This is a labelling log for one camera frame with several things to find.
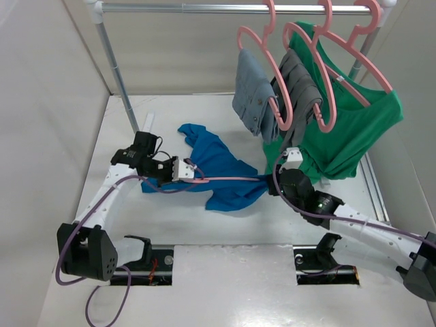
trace green tank top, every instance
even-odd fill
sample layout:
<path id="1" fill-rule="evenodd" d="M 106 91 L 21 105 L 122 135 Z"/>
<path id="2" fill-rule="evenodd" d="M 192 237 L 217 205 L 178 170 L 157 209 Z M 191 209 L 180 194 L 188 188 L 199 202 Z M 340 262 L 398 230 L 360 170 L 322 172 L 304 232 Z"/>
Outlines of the green tank top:
<path id="1" fill-rule="evenodd" d="M 305 22 L 297 24 L 306 31 L 310 38 L 313 37 L 312 24 Z M 330 119 L 328 99 L 320 71 L 313 62 L 312 54 L 297 33 L 292 36 L 290 48 L 296 51 L 322 94 L 324 102 L 321 111 L 327 123 Z M 317 49 L 326 65 L 344 77 L 371 105 L 363 107 L 339 82 L 330 79 L 337 106 L 336 124 L 330 133 L 323 133 L 317 121 L 313 119 L 307 126 L 304 139 L 299 145 L 303 156 L 300 169 L 311 179 L 312 183 L 318 182 L 321 176 L 329 179 L 355 177 L 362 156 L 385 131 L 403 120 L 402 105 L 395 91 L 387 94 L 385 91 L 371 90 L 356 84 L 327 57 L 320 42 L 318 42 Z M 282 142 L 283 139 L 279 138 L 276 142 L 264 144 L 268 163 L 267 174 L 272 172 Z"/>

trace white wall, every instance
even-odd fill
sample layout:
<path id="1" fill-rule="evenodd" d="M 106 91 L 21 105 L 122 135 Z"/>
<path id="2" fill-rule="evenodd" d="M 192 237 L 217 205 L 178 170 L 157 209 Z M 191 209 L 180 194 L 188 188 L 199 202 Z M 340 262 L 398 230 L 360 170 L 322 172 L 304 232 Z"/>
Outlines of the white wall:
<path id="1" fill-rule="evenodd" d="M 105 81 L 113 93 L 115 87 L 107 59 L 95 27 L 81 0 L 65 0 L 89 50 Z M 116 3 L 247 3 L 261 4 L 261 0 L 108 0 Z M 352 5 L 354 0 L 333 0 L 335 5 Z M 373 50 L 377 50 L 407 0 L 398 0 L 386 26 L 380 31 Z M 316 5 L 317 0 L 275 0 L 277 5 Z M 285 54 L 281 42 L 283 26 L 288 21 L 306 20 L 317 24 L 323 16 L 277 15 L 275 32 L 268 41 L 271 53 L 280 62 Z M 332 30 L 343 37 L 350 35 L 355 24 L 367 25 L 368 16 L 335 16 Z M 241 14 L 172 14 L 172 13 L 107 13 L 104 22 L 127 90 L 131 94 L 171 94 L 222 92 L 234 90 L 238 58 L 236 32 L 247 25 L 262 34 L 268 23 L 267 15 Z M 272 70 L 256 45 L 248 37 L 244 47 L 254 50 L 266 72 Z M 346 71 L 354 58 L 344 56 L 337 46 L 327 46 Z"/>
<path id="2" fill-rule="evenodd" d="M 420 234 L 436 232 L 435 15 L 435 1 L 409 1 L 374 60 L 405 119 L 371 149 L 371 161 L 392 223 Z"/>
<path id="3" fill-rule="evenodd" d="M 36 326 L 108 92 L 60 0 L 0 2 L 0 326 Z"/>

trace hanging garment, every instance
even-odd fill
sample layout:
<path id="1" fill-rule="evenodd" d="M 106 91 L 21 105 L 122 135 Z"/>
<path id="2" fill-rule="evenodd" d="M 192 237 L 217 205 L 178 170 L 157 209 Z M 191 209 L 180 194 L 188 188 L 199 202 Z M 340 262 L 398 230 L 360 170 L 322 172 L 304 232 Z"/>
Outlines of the hanging garment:
<path id="1" fill-rule="evenodd" d="M 279 70 L 285 81 L 294 110 L 291 127 L 287 131 L 280 131 L 280 136 L 283 138 L 281 151 L 284 151 L 286 148 L 298 146 L 302 142 L 306 125 L 313 118 L 313 105 L 318 104 L 321 108 L 322 96 L 309 72 L 292 49 L 289 49 L 281 60 Z M 280 115 L 283 120 L 286 120 L 285 102 L 275 77 L 271 81 L 271 85 L 277 95 Z"/>
<path id="2" fill-rule="evenodd" d="M 236 211 L 253 204 L 267 189 L 266 177 L 242 160 L 237 160 L 218 136 L 207 131 L 205 126 L 184 124 L 179 132 L 186 135 L 185 141 L 192 146 L 190 159 L 206 177 L 255 177 L 259 181 L 210 181 L 198 184 L 190 192 L 213 190 L 212 197 L 206 203 L 206 210 Z M 154 185 L 156 180 L 149 179 Z M 184 189 L 189 183 L 172 183 L 162 189 Z M 142 183 L 144 193 L 154 193 L 146 183 Z"/>
<path id="3" fill-rule="evenodd" d="M 312 24 L 298 22 L 298 25 L 313 37 Z M 290 41 L 290 48 L 295 50 L 320 90 L 324 101 L 322 115 L 324 120 L 328 121 L 330 111 L 324 83 L 307 45 L 295 33 Z M 324 63 L 355 87 L 371 105 L 363 107 L 340 82 L 332 80 L 337 105 L 336 124 L 330 133 L 325 134 L 313 121 L 307 126 L 304 139 L 299 146 L 303 156 L 300 169 L 312 183 L 319 181 L 321 176 L 329 179 L 355 177 L 362 156 L 385 131 L 403 120 L 403 108 L 395 91 L 386 93 L 360 86 L 334 65 L 320 43 L 317 49 Z M 267 172 L 271 171 L 279 156 L 280 142 L 281 140 L 270 146 L 264 145 L 268 162 Z"/>
<path id="4" fill-rule="evenodd" d="M 270 98 L 277 103 L 272 89 L 262 66 L 249 50 L 242 49 L 238 56 L 232 106 L 245 127 L 254 136 L 262 133 L 267 144 L 279 136 L 277 121 L 268 105 Z"/>

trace folded gray garment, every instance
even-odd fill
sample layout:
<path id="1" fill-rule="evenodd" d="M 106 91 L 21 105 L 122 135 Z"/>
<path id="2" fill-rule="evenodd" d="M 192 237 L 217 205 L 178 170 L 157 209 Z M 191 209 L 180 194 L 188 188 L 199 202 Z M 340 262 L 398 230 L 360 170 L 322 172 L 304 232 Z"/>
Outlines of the folded gray garment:
<path id="1" fill-rule="evenodd" d="M 267 144 L 279 137 L 279 127 L 268 104 L 271 98 L 277 104 L 272 89 L 262 66 L 249 50 L 242 49 L 238 57 L 232 107 L 245 127 L 254 136 L 262 133 Z"/>
<path id="2" fill-rule="evenodd" d="M 289 49 L 281 60 L 279 70 L 294 110 L 291 127 L 287 131 L 280 131 L 283 138 L 280 151 L 283 151 L 289 146 L 298 146 L 302 142 L 306 132 L 306 125 L 313 118 L 313 105 L 319 104 L 321 108 L 322 96 L 309 72 L 292 49 Z M 283 120 L 286 120 L 286 106 L 276 78 L 273 78 L 271 85 L 279 102 L 280 115 Z"/>

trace blue cloth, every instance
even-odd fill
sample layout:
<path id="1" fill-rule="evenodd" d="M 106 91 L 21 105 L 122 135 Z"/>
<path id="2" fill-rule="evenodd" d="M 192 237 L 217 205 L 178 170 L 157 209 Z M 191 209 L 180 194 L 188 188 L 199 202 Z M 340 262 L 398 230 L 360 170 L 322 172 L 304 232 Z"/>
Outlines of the blue cloth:
<path id="1" fill-rule="evenodd" d="M 192 146 L 191 160 L 206 177 L 256 177 L 252 181 L 210 181 L 190 189 L 190 192 L 213 190 L 212 197 L 206 203 L 206 210 L 236 211 L 253 204 L 268 188 L 266 176 L 241 160 L 237 160 L 218 136 L 207 131 L 205 126 L 184 124 L 179 132 L 186 135 L 185 141 Z M 167 184 L 162 189 L 183 189 L 191 184 L 179 182 Z M 155 192 L 146 183 L 142 183 L 144 193 Z"/>
<path id="2" fill-rule="evenodd" d="M 232 107 L 245 127 L 254 135 L 262 132 L 265 143 L 279 137 L 279 127 L 268 100 L 277 102 L 265 71 L 247 49 L 239 52 Z"/>

